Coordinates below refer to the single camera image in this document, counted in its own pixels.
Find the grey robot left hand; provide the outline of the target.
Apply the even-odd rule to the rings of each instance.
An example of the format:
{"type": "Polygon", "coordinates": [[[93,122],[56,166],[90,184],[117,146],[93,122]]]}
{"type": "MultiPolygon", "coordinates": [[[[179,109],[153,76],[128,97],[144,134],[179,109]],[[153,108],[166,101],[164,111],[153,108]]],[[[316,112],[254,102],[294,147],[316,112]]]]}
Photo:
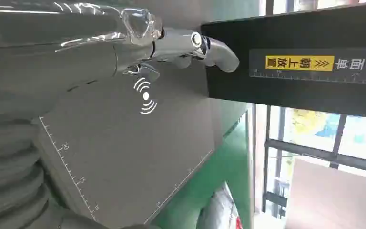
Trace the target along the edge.
{"type": "Polygon", "coordinates": [[[0,122],[47,112],[61,93],[117,74],[197,59],[233,72],[223,42],[164,27],[147,8],[105,0],[0,0],[0,122]]]}

